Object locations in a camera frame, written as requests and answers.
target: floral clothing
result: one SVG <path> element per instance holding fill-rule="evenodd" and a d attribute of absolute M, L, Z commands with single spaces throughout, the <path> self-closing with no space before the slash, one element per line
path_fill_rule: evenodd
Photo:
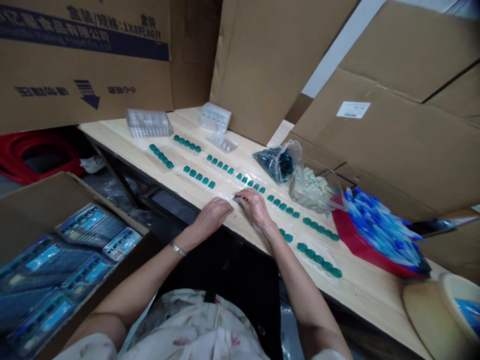
<path fill-rule="evenodd" d="M 269 359 L 254 327 L 238 307 L 218 295 L 215 303 L 204 302 L 204 297 L 205 291 L 191 289 L 164 294 L 138 326 L 121 360 Z M 333 353 L 334 357 L 315 360 L 342 360 Z M 67 359 L 120 360 L 114 344 L 102 333 L 81 339 L 54 360 Z"/>

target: silver bracelet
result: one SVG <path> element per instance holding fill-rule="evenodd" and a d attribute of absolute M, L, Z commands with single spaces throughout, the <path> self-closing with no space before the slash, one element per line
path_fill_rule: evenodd
<path fill-rule="evenodd" d="M 182 256 L 187 256 L 187 253 L 185 251 L 183 251 L 181 248 L 179 248 L 175 243 L 174 241 L 170 241 L 170 246 L 171 248 L 173 249 L 173 251 L 175 251 L 176 253 L 179 253 L 180 255 Z"/>

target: red plastic tray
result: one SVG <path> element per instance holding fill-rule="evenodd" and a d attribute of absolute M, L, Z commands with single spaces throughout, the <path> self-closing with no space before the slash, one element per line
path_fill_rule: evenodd
<path fill-rule="evenodd" d="M 335 221 L 338 236 L 350 249 L 352 254 L 401 279 L 428 279 L 428 277 L 407 269 L 377 252 L 369 242 L 358 233 L 348 212 L 334 210 L 331 214 L 333 221 Z"/>

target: light wood tabletop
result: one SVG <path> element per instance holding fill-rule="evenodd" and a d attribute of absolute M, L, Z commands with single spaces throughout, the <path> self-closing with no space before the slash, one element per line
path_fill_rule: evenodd
<path fill-rule="evenodd" d="M 337 233 L 331 216 L 327 218 L 295 203 L 289 197 L 289 185 L 276 184 L 257 164 L 252 154 L 263 150 L 264 146 L 228 131 L 226 136 L 238 143 L 238 148 L 225 154 L 206 140 L 210 132 L 199 127 L 199 117 L 200 108 L 181 109 L 168 114 L 173 134 L 199 145 L 200 153 L 174 141 L 173 136 L 133 138 L 125 119 L 84 123 L 80 129 L 199 209 L 216 196 L 227 199 L 235 210 L 227 217 L 224 225 L 269 254 L 270 250 L 261 233 L 251 225 L 240 206 L 233 201 L 234 193 L 247 187 L 247 184 L 237 179 L 238 173 L 247 176 L 248 180 L 253 180 L 260 187 L 265 187 L 265 199 L 268 195 L 274 195 L 300 213 L 300 218 L 294 218 L 266 201 L 268 211 L 278 227 L 293 236 L 290 246 L 316 286 L 424 359 L 432 359 L 405 311 L 402 302 L 403 281 L 354 256 L 341 240 L 333 241 L 305 225 L 302 219 L 308 217 Z M 168 169 L 153 154 L 149 149 L 150 144 L 155 144 L 173 162 L 173 169 Z M 228 169 L 233 168 L 234 174 L 207 161 L 208 155 L 228 165 Z M 208 177 L 209 181 L 214 181 L 214 189 L 190 177 L 184 172 L 185 166 Z M 340 279 L 333 277 L 299 252 L 298 242 L 307 244 L 318 255 L 330 261 L 342 271 L 343 276 Z"/>

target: white label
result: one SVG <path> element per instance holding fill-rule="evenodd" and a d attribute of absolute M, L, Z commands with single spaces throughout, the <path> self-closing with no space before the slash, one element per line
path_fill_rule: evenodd
<path fill-rule="evenodd" d="M 344 101 L 336 115 L 340 118 L 361 119 L 364 117 L 370 104 L 371 102 Z"/>

